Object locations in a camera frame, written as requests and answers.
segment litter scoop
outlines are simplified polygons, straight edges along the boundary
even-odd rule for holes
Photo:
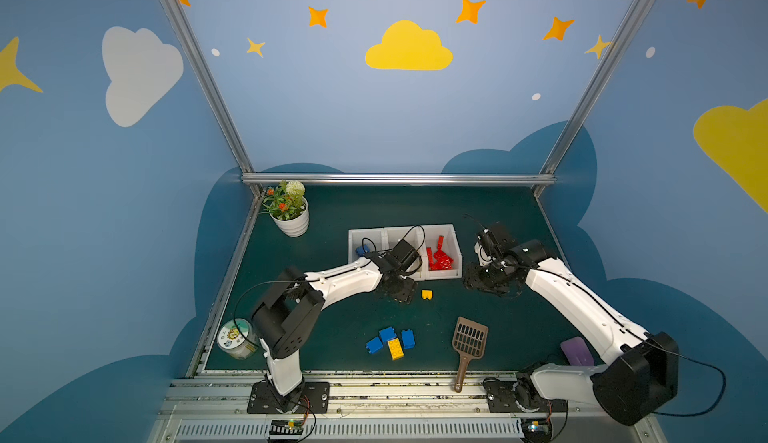
[[[462,392],[464,374],[467,372],[469,360],[482,358],[485,354],[485,340],[488,339],[488,326],[473,322],[470,319],[458,317],[456,331],[453,332],[453,349],[462,357],[458,363],[458,373],[453,390]]]

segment blue block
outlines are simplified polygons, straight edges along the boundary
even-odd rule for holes
[[[403,330],[400,332],[400,336],[402,337],[402,347],[403,349],[411,349],[414,346],[416,346],[416,340],[413,339],[413,331],[412,330]]]
[[[368,348],[368,352],[372,355],[373,353],[376,353],[380,349],[384,348],[384,343],[382,343],[379,337],[376,336],[374,339],[366,343],[366,347]]]
[[[379,336],[381,336],[382,341],[386,343],[391,339],[397,338],[397,333],[395,333],[395,329],[390,326],[389,328],[384,328],[382,331],[380,331]]]
[[[355,253],[357,253],[357,256],[365,256],[366,253],[371,251],[368,249],[368,245],[361,245],[355,248]]]

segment white ribbed pot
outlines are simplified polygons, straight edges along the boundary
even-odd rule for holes
[[[302,199],[304,200],[305,208],[304,212],[301,213],[298,217],[289,219],[288,221],[280,221],[279,219],[275,219],[274,216],[270,215],[270,218],[272,218],[272,221],[275,222],[277,227],[283,230],[283,233],[289,237],[301,237],[310,227],[310,204],[303,196]]]

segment white plastic bin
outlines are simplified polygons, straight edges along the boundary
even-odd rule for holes
[[[362,244],[362,238],[366,237],[371,239],[376,244],[376,248],[379,250],[394,248],[395,245],[406,237],[406,241],[410,243],[414,248],[418,248],[418,255],[422,259],[422,267],[411,278],[416,281],[423,281],[427,279],[460,279],[462,277],[462,252],[458,248],[458,240],[456,239],[456,230],[453,225],[422,225],[424,232],[419,227],[415,227],[408,233],[411,227],[386,227],[386,228],[368,228],[368,229],[351,229],[349,231],[349,263],[355,261],[359,257],[355,253],[355,248]],[[437,241],[440,236],[443,236],[442,250],[451,258],[453,258],[453,269],[443,269],[438,271],[431,271],[427,261],[427,246],[432,248],[432,253],[437,251]]]

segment green tabletop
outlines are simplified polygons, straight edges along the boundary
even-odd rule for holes
[[[347,264],[347,230],[451,223],[465,263],[473,261],[478,226],[462,218],[469,213],[490,225],[504,223],[513,237],[539,239],[555,249],[543,215],[529,188],[447,188],[309,186],[310,228],[302,237],[284,235],[272,219],[256,220],[237,275],[224,320],[232,319],[235,301],[251,286],[274,279],[286,266],[320,271]],[[238,317],[245,317],[263,289],[243,298]],[[431,289],[431,300],[421,299]],[[469,370],[519,370],[535,361],[567,364],[560,343],[579,335],[576,328],[542,296],[525,288],[517,298],[498,297],[462,287],[459,279],[418,282],[411,304],[376,293],[353,295],[324,309],[301,349],[303,370],[452,370],[458,354],[451,337],[458,316],[488,326],[485,356]],[[411,329],[416,347],[392,361],[387,348],[369,355],[366,342],[393,326],[399,336]],[[256,352],[235,360],[216,345],[207,369],[264,369]]]

